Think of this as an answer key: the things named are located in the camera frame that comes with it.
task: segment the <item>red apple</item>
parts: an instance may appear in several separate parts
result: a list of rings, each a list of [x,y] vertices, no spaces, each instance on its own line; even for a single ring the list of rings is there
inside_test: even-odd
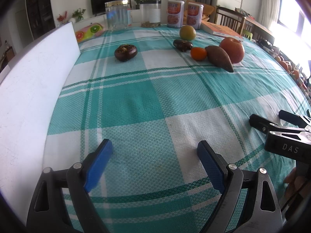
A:
[[[244,47],[235,38],[226,37],[220,42],[219,46],[228,54],[232,64],[239,63],[244,58]]]

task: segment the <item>bright window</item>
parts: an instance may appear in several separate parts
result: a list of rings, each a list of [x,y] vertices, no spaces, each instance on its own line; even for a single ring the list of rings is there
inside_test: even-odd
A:
[[[295,0],[280,0],[277,24],[272,25],[274,45],[310,76],[311,25]]]
[[[304,19],[304,27],[302,29],[301,38],[311,48],[311,24],[306,18]]]
[[[297,31],[300,7],[295,0],[281,0],[279,22],[293,32]]]

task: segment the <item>orange book cover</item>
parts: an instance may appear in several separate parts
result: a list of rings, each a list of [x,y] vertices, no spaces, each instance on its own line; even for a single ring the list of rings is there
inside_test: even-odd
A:
[[[212,35],[220,37],[233,37],[237,40],[243,41],[243,38],[237,32],[227,26],[202,21],[201,29]]]

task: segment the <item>sweet potato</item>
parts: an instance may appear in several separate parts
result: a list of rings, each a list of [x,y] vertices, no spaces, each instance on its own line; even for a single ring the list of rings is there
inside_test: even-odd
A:
[[[225,69],[226,71],[233,73],[233,66],[228,54],[219,46],[207,46],[208,60],[215,66]]]

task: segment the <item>red decoration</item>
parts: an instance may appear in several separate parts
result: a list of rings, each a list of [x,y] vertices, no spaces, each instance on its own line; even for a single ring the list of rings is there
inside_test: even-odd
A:
[[[58,18],[57,18],[57,21],[58,22],[62,22],[62,23],[65,23],[66,22],[66,18],[67,18],[67,11],[65,11],[65,15],[62,16],[59,14]]]

